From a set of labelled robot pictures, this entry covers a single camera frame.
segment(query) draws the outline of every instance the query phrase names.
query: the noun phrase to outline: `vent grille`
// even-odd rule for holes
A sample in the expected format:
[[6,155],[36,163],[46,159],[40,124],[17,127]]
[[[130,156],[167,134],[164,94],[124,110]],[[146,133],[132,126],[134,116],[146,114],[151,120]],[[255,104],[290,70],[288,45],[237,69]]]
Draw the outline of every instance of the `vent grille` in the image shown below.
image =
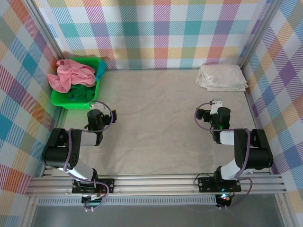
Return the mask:
[[[216,204],[214,195],[198,196],[109,196],[104,205],[186,205]],[[82,205],[81,197],[41,197],[40,206],[72,206]]]

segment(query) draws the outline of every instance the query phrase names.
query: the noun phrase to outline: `pink towel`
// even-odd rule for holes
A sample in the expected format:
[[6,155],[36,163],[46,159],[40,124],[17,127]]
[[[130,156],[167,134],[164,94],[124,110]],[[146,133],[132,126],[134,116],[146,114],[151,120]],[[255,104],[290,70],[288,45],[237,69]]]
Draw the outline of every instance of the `pink towel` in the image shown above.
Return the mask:
[[95,85],[96,77],[93,68],[82,65],[71,59],[57,61],[57,74],[48,74],[48,81],[51,87],[60,92],[66,93],[73,84],[83,84],[87,87]]

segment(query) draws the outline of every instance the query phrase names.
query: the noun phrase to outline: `folded towel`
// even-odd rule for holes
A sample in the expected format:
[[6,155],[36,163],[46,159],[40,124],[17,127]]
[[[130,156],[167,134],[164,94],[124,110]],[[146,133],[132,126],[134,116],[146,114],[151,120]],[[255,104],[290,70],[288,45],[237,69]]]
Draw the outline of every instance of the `folded towel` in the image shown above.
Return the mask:
[[196,84],[207,91],[245,91],[248,87],[238,65],[202,65]]

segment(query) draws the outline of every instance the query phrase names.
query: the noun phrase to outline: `gray floor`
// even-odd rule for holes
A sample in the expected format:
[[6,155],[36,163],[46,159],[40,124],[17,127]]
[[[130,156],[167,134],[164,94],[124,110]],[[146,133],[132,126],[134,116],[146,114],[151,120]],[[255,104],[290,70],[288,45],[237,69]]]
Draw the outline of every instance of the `gray floor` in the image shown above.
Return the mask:
[[213,205],[38,206],[32,227],[282,227],[274,195],[250,195],[229,210]]

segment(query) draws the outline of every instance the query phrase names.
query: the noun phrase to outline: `aluminum rail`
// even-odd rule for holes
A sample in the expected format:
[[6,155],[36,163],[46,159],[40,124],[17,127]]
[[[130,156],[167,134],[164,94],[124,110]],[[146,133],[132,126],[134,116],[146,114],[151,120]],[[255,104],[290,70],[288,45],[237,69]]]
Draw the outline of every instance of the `aluminum rail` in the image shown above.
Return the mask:
[[[100,176],[114,178],[115,189],[111,196],[148,196],[148,195],[201,195],[194,185],[196,175],[117,175]],[[253,181],[251,194],[284,194],[286,188],[281,175],[268,173],[247,174]],[[72,196],[72,178],[66,176],[33,178],[27,196]],[[241,192],[245,194],[250,187],[247,180],[240,181]]]

